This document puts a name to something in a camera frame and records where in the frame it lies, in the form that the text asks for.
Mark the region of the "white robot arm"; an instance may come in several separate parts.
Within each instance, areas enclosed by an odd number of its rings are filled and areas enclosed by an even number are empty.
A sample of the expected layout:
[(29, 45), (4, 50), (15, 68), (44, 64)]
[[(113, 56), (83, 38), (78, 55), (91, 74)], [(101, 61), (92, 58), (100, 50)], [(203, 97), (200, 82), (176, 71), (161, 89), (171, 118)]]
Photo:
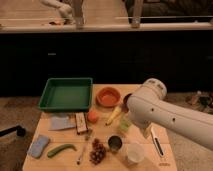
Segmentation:
[(158, 79), (147, 79), (128, 98), (129, 118), (144, 136), (155, 123), (213, 150), (213, 116), (164, 101), (167, 88)]

